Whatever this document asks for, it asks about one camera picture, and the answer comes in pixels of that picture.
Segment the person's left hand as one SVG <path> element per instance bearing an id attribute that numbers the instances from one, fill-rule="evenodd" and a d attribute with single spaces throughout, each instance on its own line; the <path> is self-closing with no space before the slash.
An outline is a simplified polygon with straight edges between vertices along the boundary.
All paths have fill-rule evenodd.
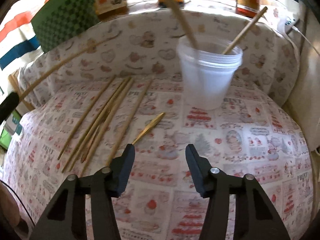
<path id="1" fill-rule="evenodd" d="M 9 224 L 13 228 L 18 226 L 21 217 L 20 210 L 18 208 L 16 200 L 3 183 L 1 183 L 0 198 L 4 217 L 8 220 Z"/>

